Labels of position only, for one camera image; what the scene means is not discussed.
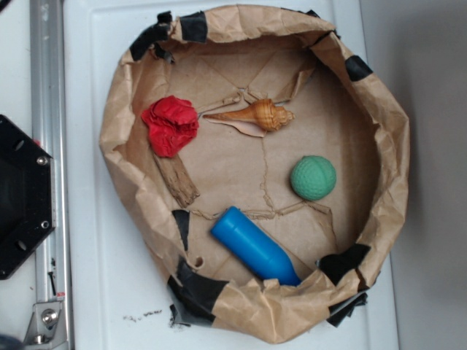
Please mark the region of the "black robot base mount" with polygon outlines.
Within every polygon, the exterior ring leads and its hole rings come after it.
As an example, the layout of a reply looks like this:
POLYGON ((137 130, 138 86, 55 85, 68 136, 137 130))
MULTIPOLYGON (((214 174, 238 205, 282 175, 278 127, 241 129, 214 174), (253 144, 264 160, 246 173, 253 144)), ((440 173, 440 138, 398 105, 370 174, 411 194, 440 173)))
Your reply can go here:
POLYGON ((1 279, 9 279, 55 228, 53 159, 1 116, 1 279))

